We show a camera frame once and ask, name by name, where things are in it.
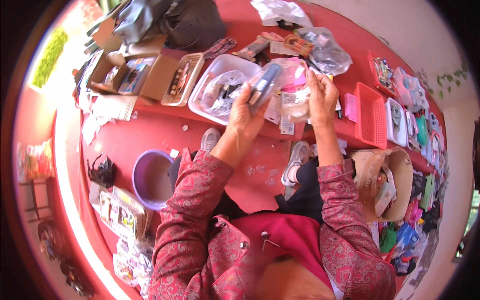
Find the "window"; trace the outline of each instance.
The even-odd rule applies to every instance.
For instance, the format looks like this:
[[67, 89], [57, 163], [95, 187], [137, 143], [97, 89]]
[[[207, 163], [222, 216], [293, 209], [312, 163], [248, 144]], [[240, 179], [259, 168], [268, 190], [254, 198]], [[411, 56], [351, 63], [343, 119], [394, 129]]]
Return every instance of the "window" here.
[[[472, 195], [472, 202], [470, 204], [470, 212], [468, 215], [468, 221], [467, 221], [467, 226], [465, 227], [465, 232], [463, 233], [463, 236], [467, 234], [467, 232], [472, 228], [473, 223], [475, 223], [475, 220], [477, 220], [477, 216], [479, 213], [479, 205], [480, 205], [480, 194], [479, 191], [474, 190], [473, 195]], [[458, 250], [463, 248], [463, 242], [460, 242], [458, 246]], [[455, 257], [461, 258], [462, 254], [460, 254], [459, 251], [455, 253]]]

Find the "pin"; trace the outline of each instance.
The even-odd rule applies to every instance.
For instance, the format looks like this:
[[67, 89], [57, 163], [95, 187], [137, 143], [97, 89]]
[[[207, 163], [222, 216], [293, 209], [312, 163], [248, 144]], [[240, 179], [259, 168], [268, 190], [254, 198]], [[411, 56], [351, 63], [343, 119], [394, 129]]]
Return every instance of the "pin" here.
[[262, 231], [261, 235], [262, 235], [262, 238], [264, 239], [264, 244], [263, 244], [263, 246], [262, 246], [262, 251], [265, 250], [265, 243], [266, 243], [266, 242], [269, 242], [269, 243], [271, 243], [272, 245], [275, 245], [275, 246], [277, 246], [277, 247], [280, 247], [280, 245], [278, 245], [277, 243], [274, 243], [274, 242], [272, 242], [271, 240], [268, 239], [268, 237], [270, 236], [270, 235], [268, 234], [268, 232]]

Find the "hand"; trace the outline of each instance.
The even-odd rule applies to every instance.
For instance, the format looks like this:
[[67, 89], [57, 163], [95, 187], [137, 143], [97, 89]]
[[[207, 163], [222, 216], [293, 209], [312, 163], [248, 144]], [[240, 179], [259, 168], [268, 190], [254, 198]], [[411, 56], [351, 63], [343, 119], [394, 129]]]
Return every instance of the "hand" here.
[[307, 71], [307, 86], [310, 88], [310, 121], [315, 132], [333, 130], [338, 90], [327, 75]]
[[247, 102], [250, 99], [251, 91], [252, 89], [247, 83], [242, 86], [240, 95], [233, 102], [227, 129], [225, 130], [225, 133], [235, 132], [242, 136], [241, 138], [250, 142], [260, 132], [265, 121], [264, 113], [268, 106], [268, 103], [265, 103], [257, 110], [255, 115], [250, 115]]
[[252, 116], [247, 104], [251, 90], [248, 84], [244, 84], [242, 92], [233, 102], [225, 133], [210, 152], [211, 156], [220, 159], [232, 168], [240, 163], [241, 158], [248, 151], [250, 144], [264, 124], [264, 113], [268, 102], [264, 103]]
[[310, 88], [310, 121], [317, 141], [318, 166], [342, 162], [342, 155], [334, 129], [335, 106], [338, 90], [327, 75], [307, 71], [307, 86]]

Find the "shoe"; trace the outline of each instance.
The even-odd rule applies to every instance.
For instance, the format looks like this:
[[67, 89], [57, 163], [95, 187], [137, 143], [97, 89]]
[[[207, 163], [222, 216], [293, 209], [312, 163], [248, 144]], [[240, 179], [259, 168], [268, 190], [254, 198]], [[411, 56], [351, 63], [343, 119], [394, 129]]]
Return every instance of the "shoe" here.
[[209, 128], [205, 131], [202, 136], [202, 143], [200, 144], [200, 149], [206, 152], [212, 151], [213, 147], [220, 140], [220, 132], [215, 128]]
[[290, 155], [290, 161], [288, 162], [287, 168], [282, 175], [282, 183], [285, 186], [294, 186], [296, 182], [290, 181], [288, 179], [288, 171], [292, 166], [303, 166], [308, 160], [310, 152], [310, 146], [306, 141], [300, 141], [293, 146], [292, 154]]

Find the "purple bucket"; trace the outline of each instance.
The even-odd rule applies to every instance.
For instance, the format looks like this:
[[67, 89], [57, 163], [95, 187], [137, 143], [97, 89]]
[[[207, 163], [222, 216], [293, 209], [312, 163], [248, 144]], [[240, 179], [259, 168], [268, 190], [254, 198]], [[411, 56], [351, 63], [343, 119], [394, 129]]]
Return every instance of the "purple bucket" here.
[[172, 196], [168, 168], [173, 162], [167, 153], [152, 149], [140, 155], [133, 166], [133, 189], [138, 200], [149, 209], [161, 210]]

